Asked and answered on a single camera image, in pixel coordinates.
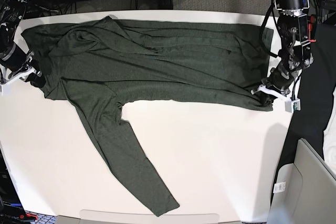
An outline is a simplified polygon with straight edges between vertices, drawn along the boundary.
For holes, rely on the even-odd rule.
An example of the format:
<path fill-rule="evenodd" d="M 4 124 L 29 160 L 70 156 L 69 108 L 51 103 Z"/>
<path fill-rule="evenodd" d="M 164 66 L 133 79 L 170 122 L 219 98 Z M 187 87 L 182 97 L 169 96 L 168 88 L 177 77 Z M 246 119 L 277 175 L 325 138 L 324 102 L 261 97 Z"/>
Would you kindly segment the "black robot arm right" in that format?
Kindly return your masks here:
<path fill-rule="evenodd" d="M 5 71 L 1 71 L 1 85 L 9 84 L 15 78 L 37 88 L 42 88 L 46 83 L 37 60 L 32 58 L 33 52 L 25 53 L 14 42 L 16 29 L 26 13 L 29 1 L 1 0 L 1 66 L 11 71 L 8 80 L 5 79 Z"/>

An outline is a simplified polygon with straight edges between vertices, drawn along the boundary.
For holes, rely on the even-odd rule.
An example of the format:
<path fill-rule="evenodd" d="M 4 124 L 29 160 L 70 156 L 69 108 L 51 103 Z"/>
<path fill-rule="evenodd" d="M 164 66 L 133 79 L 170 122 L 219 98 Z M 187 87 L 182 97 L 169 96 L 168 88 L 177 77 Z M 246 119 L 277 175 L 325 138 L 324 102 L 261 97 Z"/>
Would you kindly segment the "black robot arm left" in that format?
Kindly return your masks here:
<path fill-rule="evenodd" d="M 266 102 L 281 99 L 287 112 L 301 109 L 300 99 L 296 96 L 296 85 L 302 71 L 313 63 L 311 54 L 310 30 L 307 11 L 309 0 L 271 0 L 267 16 L 278 11 L 279 17 L 274 18 L 276 31 L 279 34 L 281 48 L 273 54 L 266 47 L 263 50 L 280 61 L 272 68 L 270 75 L 262 79 L 257 92 L 265 95 Z"/>

